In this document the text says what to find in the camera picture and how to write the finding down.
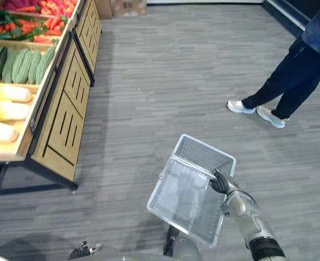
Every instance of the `white sneaker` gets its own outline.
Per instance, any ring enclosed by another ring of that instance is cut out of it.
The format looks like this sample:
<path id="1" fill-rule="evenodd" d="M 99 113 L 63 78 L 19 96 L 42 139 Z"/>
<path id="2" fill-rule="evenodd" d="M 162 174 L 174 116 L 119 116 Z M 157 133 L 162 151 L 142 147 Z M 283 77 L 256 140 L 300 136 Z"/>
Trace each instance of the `white sneaker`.
<path id="1" fill-rule="evenodd" d="M 246 107 L 244 107 L 242 101 L 228 101 L 227 108 L 229 108 L 229 110 L 233 113 L 252 114 L 255 112 L 255 108 L 247 109 Z"/>
<path id="2" fill-rule="evenodd" d="M 256 111 L 258 112 L 258 115 L 263 118 L 265 121 L 269 121 L 273 127 L 277 129 L 282 129 L 285 127 L 285 122 L 288 121 L 289 119 L 280 119 L 277 116 L 274 116 L 271 113 L 271 110 L 267 109 L 264 106 L 258 106 Z"/>

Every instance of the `wire mesh basket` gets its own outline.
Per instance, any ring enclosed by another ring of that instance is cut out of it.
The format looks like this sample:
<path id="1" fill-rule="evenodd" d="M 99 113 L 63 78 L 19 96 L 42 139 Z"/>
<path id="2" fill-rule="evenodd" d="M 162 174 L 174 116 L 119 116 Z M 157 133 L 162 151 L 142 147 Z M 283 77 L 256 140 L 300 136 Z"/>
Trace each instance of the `wire mesh basket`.
<path id="1" fill-rule="evenodd" d="M 209 186 L 213 171 L 233 176 L 236 159 L 183 134 L 148 201 L 154 215 L 193 239 L 215 247 L 223 215 L 224 195 Z"/>

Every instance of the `black pants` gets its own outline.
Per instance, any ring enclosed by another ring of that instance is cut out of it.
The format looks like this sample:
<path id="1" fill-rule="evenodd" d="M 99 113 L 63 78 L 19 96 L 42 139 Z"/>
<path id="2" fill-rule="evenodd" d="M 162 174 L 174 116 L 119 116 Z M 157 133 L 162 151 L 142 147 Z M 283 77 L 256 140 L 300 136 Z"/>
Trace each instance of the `black pants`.
<path id="1" fill-rule="evenodd" d="M 263 87 L 242 103 L 247 109 L 253 109 L 283 94 L 272 114 L 287 119 L 311 95 L 319 81 L 320 54 L 299 38 Z"/>

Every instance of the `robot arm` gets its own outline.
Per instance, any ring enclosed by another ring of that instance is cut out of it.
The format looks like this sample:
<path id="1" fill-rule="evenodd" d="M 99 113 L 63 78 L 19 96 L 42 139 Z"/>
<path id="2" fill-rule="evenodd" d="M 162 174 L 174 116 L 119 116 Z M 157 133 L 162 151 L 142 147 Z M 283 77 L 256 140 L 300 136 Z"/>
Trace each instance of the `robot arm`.
<path id="1" fill-rule="evenodd" d="M 253 197 L 241 190 L 230 176 L 218 170 L 214 176 L 212 188 L 227 195 L 221 206 L 223 214 L 237 221 L 254 261 L 288 261 Z"/>

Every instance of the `wooden produce stand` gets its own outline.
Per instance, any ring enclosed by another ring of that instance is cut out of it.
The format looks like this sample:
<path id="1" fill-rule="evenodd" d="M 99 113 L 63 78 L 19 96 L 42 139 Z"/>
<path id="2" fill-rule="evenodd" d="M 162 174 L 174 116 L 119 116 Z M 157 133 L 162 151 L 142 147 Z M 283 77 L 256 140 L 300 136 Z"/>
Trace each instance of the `wooden produce stand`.
<path id="1" fill-rule="evenodd" d="M 83 133 L 87 100 L 93 86 L 101 24 L 94 0 L 79 0 L 56 46 L 40 85 L 22 84 L 33 95 L 25 121 L 12 122 L 19 137 L 0 142 L 0 195 L 69 188 Z M 50 45 L 0 40 L 0 47 L 38 49 Z M 22 166 L 51 181 L 47 185 L 2 189 L 7 169 Z"/>

